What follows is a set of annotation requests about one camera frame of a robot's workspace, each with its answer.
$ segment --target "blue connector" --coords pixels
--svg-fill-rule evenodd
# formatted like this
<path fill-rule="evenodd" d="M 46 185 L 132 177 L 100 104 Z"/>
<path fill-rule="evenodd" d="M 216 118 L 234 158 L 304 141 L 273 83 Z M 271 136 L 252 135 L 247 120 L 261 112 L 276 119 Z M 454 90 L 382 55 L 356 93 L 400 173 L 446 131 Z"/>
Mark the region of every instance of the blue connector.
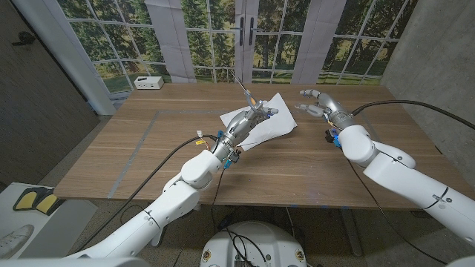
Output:
<path fill-rule="evenodd" d="M 335 136 L 334 138 L 335 138 L 335 139 L 333 140 L 333 144 L 335 144 L 335 146 L 336 146 L 337 148 L 341 148 L 341 144 L 340 144 L 340 142 L 338 141 L 338 136 Z"/>
<path fill-rule="evenodd" d="M 226 170 L 227 168 L 229 168 L 232 164 L 232 161 L 230 159 L 228 159 L 228 161 L 224 164 L 224 169 Z"/>

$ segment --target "black door handle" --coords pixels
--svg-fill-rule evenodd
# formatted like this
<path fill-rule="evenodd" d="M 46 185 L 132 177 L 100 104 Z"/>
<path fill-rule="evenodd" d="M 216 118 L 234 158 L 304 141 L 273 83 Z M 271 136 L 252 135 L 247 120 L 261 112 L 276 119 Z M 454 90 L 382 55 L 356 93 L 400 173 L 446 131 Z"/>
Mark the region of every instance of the black door handle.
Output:
<path fill-rule="evenodd" d="M 264 29 L 255 28 L 254 27 L 254 18 L 251 18 L 251 29 L 250 29 L 250 34 L 249 34 L 249 45 L 252 45 L 252 34 L 254 33 L 254 31 L 257 33 L 257 32 L 264 31 Z"/>
<path fill-rule="evenodd" d="M 232 27 L 231 30 L 239 30 L 239 46 L 243 46 L 244 18 L 240 18 L 240 27 Z"/>
<path fill-rule="evenodd" d="M 20 42 L 12 43 L 13 46 L 31 45 L 36 40 L 35 36 L 32 36 L 31 33 L 28 32 L 20 32 L 18 38 Z"/>

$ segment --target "table leg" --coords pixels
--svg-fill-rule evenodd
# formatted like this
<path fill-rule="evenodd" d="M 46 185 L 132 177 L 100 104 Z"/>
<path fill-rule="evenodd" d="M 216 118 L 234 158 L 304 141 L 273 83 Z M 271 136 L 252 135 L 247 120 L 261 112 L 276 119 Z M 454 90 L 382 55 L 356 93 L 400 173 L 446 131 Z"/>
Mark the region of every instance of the table leg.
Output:
<path fill-rule="evenodd" d="M 355 218 L 349 209 L 341 209 L 341 218 L 343 219 L 344 228 L 347 230 L 348 240 L 350 241 L 351 252 L 355 257 L 361 257 L 363 250 L 358 237 L 358 230 L 356 229 Z"/>

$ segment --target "gray floor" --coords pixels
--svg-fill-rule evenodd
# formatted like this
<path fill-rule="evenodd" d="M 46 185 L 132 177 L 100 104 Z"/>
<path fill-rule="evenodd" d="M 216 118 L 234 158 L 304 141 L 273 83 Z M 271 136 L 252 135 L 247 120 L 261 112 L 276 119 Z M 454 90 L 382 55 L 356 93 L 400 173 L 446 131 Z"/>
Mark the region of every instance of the gray floor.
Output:
<path fill-rule="evenodd" d="M 101 122 L 79 143 L 41 182 L 40 185 L 56 186 L 102 130 L 109 116 L 101 116 Z M 94 215 L 73 250 L 104 222 L 121 204 L 114 201 L 93 201 L 99 210 Z M 146 207 L 146 202 L 132 202 L 130 205 Z M 140 208 L 133 207 L 123 214 L 123 221 L 134 216 Z M 215 217 L 220 222 L 235 207 L 215 206 Z M 236 210 L 233 222 L 263 220 L 290 230 L 284 208 L 241 207 Z M 307 261 L 316 267 L 327 266 L 440 266 L 441 264 L 415 251 L 404 243 L 387 225 L 379 211 L 353 211 L 364 251 L 363 257 L 351 254 L 340 211 L 319 208 L 291 208 L 293 222 L 304 232 L 297 231 L 297 238 L 305 246 Z M 444 261 L 475 254 L 475 249 L 460 240 L 434 219 L 414 217 L 408 211 L 388 211 L 390 221 L 411 242 L 426 252 Z M 96 237 L 91 245 L 104 239 L 121 222 L 116 218 Z M 151 266 L 173 266 L 180 249 L 184 247 L 176 266 L 198 266 L 202 248 L 213 235 L 210 206 L 193 211 L 168 226 L 163 243 L 158 248 L 145 247 L 139 257 Z"/>

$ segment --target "white box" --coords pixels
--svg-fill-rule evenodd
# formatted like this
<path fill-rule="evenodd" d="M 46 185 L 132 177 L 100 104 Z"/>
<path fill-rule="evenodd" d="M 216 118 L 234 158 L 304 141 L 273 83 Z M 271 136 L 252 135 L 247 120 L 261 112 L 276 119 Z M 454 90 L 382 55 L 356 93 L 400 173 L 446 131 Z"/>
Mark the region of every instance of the white box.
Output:
<path fill-rule="evenodd" d="M 138 76 L 134 84 L 137 89 L 160 89 L 163 79 L 161 76 Z"/>

